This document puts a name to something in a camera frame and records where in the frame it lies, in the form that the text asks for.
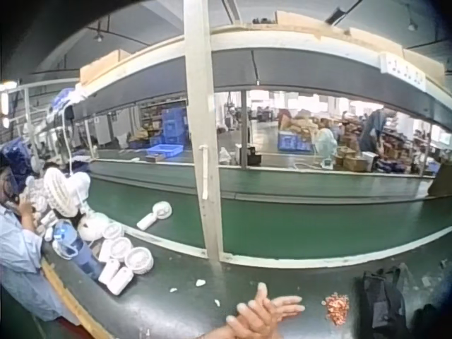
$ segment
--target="ceiling light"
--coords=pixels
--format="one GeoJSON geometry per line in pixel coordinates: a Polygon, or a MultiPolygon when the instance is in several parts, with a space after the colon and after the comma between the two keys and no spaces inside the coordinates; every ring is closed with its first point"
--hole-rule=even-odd
{"type": "Polygon", "coordinates": [[[417,24],[412,19],[410,19],[410,24],[408,25],[408,30],[410,30],[411,32],[417,31],[417,24]]]}
{"type": "Polygon", "coordinates": [[[410,17],[410,24],[408,25],[408,30],[410,30],[411,32],[415,32],[415,31],[417,31],[417,24],[412,19],[410,5],[407,5],[407,10],[408,10],[408,16],[410,17]]]}
{"type": "Polygon", "coordinates": [[[5,90],[13,90],[13,89],[17,88],[17,82],[15,82],[15,81],[6,81],[3,84],[3,87],[5,88],[5,90]]]}
{"type": "Polygon", "coordinates": [[[5,115],[9,113],[9,96],[7,92],[1,94],[1,112],[5,115]]]}
{"type": "Polygon", "coordinates": [[[97,42],[101,42],[104,39],[104,36],[100,34],[100,32],[97,32],[96,36],[94,37],[94,40],[97,42]]]}
{"type": "Polygon", "coordinates": [[[9,119],[8,119],[8,118],[3,118],[3,119],[1,120],[1,123],[3,124],[3,127],[4,127],[5,129],[9,128],[9,119]]]}

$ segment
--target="hand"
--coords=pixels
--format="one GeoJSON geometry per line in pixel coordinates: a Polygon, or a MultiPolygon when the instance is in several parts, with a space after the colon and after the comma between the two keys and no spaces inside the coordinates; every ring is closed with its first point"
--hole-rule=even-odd
{"type": "Polygon", "coordinates": [[[278,323],[304,311],[304,306],[299,305],[301,297],[293,295],[270,301],[267,296],[267,286],[260,282],[254,300],[251,300],[248,306],[237,305],[239,316],[226,319],[233,332],[231,338],[278,339],[278,323]]]}
{"type": "Polygon", "coordinates": [[[237,311],[242,320],[234,316],[226,318],[227,325],[232,329],[234,336],[241,339],[276,339],[278,315],[273,303],[264,299],[263,305],[251,300],[248,305],[238,304],[237,311]]]}
{"type": "Polygon", "coordinates": [[[22,217],[33,216],[33,207],[31,203],[23,198],[20,200],[18,210],[22,217]]]}

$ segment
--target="ceiling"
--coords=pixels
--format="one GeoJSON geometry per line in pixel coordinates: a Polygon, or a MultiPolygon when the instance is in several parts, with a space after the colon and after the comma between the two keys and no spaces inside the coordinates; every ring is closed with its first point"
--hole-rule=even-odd
{"type": "MultiPolygon", "coordinates": [[[[242,21],[250,23],[254,18],[274,19],[277,10],[325,20],[337,7],[348,10],[355,0],[235,0],[235,3],[242,21]]],[[[208,0],[208,5],[212,27],[230,24],[221,0],[208,0]]],[[[74,76],[77,69],[114,49],[133,53],[183,34],[183,0],[144,1],[114,12],[109,18],[102,18],[101,42],[94,39],[97,25],[98,22],[94,22],[67,40],[58,53],[51,54],[41,64],[33,81],[74,76]]],[[[446,63],[449,57],[452,59],[452,44],[446,40],[446,30],[425,0],[363,0],[338,27],[367,30],[398,42],[405,48],[412,47],[413,51],[440,62],[446,63]],[[411,18],[418,25],[415,32],[408,30],[410,14],[407,5],[411,18]]],[[[452,76],[448,78],[449,88],[452,89],[452,76]]]]}

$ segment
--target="finger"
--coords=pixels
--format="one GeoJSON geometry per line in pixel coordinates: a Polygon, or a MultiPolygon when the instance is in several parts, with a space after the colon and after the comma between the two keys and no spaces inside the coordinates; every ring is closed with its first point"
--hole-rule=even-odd
{"type": "Polygon", "coordinates": [[[297,296],[297,295],[287,295],[284,297],[278,297],[275,299],[272,299],[272,303],[276,306],[282,306],[282,305],[290,305],[290,304],[299,304],[302,302],[303,298],[297,296]]]}
{"type": "Polygon", "coordinates": [[[270,300],[268,300],[268,298],[265,298],[265,300],[263,301],[263,306],[266,308],[267,312],[270,313],[272,318],[276,316],[278,311],[275,305],[270,300]]]}
{"type": "Polygon", "coordinates": [[[276,307],[277,312],[283,314],[284,316],[290,313],[301,313],[304,309],[303,305],[284,305],[276,307]]]}
{"type": "Polygon", "coordinates": [[[259,304],[256,300],[251,300],[248,303],[248,306],[263,321],[265,325],[271,325],[271,314],[263,307],[263,305],[259,304]]]}
{"type": "Polygon", "coordinates": [[[248,328],[245,328],[235,316],[227,316],[226,323],[238,338],[251,338],[253,335],[253,333],[248,328]]]}
{"type": "Polygon", "coordinates": [[[267,297],[267,295],[268,295],[267,285],[264,282],[260,282],[257,285],[257,292],[256,296],[254,297],[254,300],[262,304],[263,300],[267,297]]]}
{"type": "Polygon", "coordinates": [[[237,311],[246,319],[246,322],[248,323],[252,331],[262,331],[265,324],[262,322],[262,320],[260,320],[259,317],[257,317],[257,315],[255,315],[255,313],[250,308],[248,308],[247,305],[243,303],[238,304],[237,311]]]}
{"type": "Polygon", "coordinates": [[[283,314],[283,315],[281,316],[281,319],[292,318],[292,317],[294,317],[294,316],[299,316],[299,312],[297,312],[297,313],[283,314]]]}

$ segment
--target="blue shirt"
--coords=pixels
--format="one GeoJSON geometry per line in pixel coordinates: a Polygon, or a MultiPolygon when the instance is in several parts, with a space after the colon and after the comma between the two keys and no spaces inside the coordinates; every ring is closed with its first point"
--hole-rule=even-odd
{"type": "Polygon", "coordinates": [[[0,283],[29,312],[43,321],[78,319],[61,303],[40,265],[42,238],[24,230],[16,216],[0,205],[0,283]]]}

